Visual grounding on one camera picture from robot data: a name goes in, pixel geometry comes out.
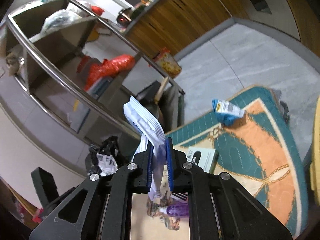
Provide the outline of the blue snack packet with barcode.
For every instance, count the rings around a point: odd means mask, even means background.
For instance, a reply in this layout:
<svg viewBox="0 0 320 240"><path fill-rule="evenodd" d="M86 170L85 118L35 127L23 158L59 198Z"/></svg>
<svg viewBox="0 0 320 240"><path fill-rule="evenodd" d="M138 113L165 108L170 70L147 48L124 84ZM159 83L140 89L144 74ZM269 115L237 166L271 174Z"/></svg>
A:
<svg viewBox="0 0 320 240"><path fill-rule="evenodd" d="M236 120L245 115L245 110L229 101L214 99L212 106L216 119L224 126L232 126Z"/></svg>

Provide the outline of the white plastic bag blue text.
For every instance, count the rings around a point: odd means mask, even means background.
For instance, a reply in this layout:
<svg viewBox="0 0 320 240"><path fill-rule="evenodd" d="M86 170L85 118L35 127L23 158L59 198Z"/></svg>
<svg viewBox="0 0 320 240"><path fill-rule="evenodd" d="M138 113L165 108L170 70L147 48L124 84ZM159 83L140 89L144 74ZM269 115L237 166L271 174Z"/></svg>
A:
<svg viewBox="0 0 320 240"><path fill-rule="evenodd" d="M161 183L164 165L166 164L165 134L159 121L135 97L123 105L124 115L131 126L141 134L140 145L135 154L147 149L148 143L153 146L152 181L148 193L150 200L161 198Z"/></svg>

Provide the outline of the black crumpled plastic bag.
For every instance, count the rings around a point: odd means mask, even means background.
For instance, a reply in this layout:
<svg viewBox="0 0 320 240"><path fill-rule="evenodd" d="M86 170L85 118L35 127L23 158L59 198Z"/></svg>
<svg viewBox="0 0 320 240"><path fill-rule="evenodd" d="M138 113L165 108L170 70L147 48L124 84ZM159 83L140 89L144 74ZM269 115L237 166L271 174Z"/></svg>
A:
<svg viewBox="0 0 320 240"><path fill-rule="evenodd" d="M85 158L88 176L94 173L102 177L109 176L128 163L119 149L118 137L114 135L104 140L100 145L90 144L88 150L89 154Z"/></svg>

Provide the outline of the red plastic bag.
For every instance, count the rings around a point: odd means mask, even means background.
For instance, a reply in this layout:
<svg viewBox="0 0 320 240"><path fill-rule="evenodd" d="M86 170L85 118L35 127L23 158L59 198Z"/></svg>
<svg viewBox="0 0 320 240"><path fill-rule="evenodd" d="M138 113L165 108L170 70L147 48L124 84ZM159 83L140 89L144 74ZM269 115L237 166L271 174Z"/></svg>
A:
<svg viewBox="0 0 320 240"><path fill-rule="evenodd" d="M135 63L135 58L127 54L111 60L104 59L103 62L90 56L84 56L78 64L76 72L85 78L84 90L88 91L100 78L116 77L123 71L131 70Z"/></svg>

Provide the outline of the green white carton box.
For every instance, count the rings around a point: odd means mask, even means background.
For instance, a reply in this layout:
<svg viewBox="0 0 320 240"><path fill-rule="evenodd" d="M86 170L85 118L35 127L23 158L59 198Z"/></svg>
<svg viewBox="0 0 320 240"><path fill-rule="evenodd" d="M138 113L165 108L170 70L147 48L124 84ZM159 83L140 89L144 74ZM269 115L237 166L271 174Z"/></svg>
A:
<svg viewBox="0 0 320 240"><path fill-rule="evenodd" d="M186 161L177 161L178 167L181 167L183 163L190 162L193 165L197 165L204 170L204 172L212 174L217 162L218 152L214 148L203 148L196 146L182 147L174 146L174 150L183 152ZM171 198L174 201L180 203L186 203L188 201L187 193L171 193Z"/></svg>

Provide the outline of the yellow teal trash bin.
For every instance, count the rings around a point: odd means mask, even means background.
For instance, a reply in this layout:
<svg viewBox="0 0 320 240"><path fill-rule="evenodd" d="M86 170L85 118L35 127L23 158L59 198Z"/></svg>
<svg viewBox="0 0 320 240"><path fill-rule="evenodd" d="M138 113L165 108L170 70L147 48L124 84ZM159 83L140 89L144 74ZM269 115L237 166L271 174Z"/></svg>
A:
<svg viewBox="0 0 320 240"><path fill-rule="evenodd" d="M313 122L313 135L311 145L310 184L315 202L319 205L320 198L320 101L317 100Z"/></svg>

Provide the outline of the stainless steel shelf rack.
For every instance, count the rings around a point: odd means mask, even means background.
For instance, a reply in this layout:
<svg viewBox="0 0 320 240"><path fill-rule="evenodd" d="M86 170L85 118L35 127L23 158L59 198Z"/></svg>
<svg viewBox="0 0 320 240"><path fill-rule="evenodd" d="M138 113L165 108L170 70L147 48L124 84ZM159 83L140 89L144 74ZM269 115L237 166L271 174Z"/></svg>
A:
<svg viewBox="0 0 320 240"><path fill-rule="evenodd" d="M123 105L159 80L174 80L106 19L76 0L35 1L5 18L5 60L24 91L60 126L85 142L110 135L138 141ZM100 62L127 54L131 70L103 77L88 90L76 72L84 56Z"/></svg>

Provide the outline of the teal orange patterned rug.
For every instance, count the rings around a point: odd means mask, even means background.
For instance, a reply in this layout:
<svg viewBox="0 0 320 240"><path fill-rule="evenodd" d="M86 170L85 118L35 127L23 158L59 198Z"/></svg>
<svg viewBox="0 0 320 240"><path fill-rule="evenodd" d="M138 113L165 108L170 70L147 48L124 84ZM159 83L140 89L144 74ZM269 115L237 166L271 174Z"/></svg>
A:
<svg viewBox="0 0 320 240"><path fill-rule="evenodd" d="M302 161L272 90L251 86L231 102L246 112L232 126L220 124L214 113L169 133L174 148L215 149L212 174L228 172L297 238L306 228L308 198Z"/></svg>

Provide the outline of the black rice cooker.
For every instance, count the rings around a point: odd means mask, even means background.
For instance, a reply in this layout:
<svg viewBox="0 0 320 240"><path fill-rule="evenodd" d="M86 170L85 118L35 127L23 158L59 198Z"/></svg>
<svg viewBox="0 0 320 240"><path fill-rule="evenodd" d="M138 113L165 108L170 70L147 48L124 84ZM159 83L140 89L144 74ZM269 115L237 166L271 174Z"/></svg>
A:
<svg viewBox="0 0 320 240"><path fill-rule="evenodd" d="M116 19L117 24L120 27L127 28L132 21L131 19L132 13L133 13L133 10L131 7L121 9Z"/></svg>

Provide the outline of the wooden kitchen cabinets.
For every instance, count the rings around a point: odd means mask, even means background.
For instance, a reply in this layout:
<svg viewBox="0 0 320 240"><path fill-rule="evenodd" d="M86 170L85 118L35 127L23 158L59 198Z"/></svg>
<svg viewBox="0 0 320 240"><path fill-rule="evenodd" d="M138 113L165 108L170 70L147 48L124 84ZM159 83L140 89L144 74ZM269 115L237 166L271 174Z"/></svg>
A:
<svg viewBox="0 0 320 240"><path fill-rule="evenodd" d="M319 54L319 11L310 0L287 2L299 31L298 41ZM176 55L231 18L255 22L239 0L155 0L130 24L125 36L149 57L164 47Z"/></svg>

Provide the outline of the yellow floral container red lid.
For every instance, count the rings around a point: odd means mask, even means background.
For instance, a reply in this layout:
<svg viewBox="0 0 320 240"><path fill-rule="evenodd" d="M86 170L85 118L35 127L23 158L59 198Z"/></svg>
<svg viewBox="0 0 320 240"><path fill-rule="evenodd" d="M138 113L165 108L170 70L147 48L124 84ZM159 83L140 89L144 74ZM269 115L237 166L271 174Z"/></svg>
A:
<svg viewBox="0 0 320 240"><path fill-rule="evenodd" d="M181 66L171 55L170 50L162 48L153 60L172 78L177 77L182 71Z"/></svg>

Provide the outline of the stainless steel oven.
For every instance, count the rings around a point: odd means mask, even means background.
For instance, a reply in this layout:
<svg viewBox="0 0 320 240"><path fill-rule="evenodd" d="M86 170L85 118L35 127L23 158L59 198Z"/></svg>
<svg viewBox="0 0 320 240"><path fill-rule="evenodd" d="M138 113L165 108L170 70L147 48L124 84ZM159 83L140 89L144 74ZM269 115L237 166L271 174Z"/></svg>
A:
<svg viewBox="0 0 320 240"><path fill-rule="evenodd" d="M276 28L300 40L287 0L239 0L250 20Z"/></svg>

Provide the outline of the purple plastic bottle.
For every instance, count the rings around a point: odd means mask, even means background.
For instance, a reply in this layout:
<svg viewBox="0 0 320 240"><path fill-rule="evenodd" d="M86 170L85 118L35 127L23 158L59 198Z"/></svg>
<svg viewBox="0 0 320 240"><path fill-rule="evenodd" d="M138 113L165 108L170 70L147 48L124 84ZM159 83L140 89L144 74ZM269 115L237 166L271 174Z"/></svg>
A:
<svg viewBox="0 0 320 240"><path fill-rule="evenodd" d="M189 217L188 203L176 203L165 207L160 207L159 211L169 217L187 218Z"/></svg>

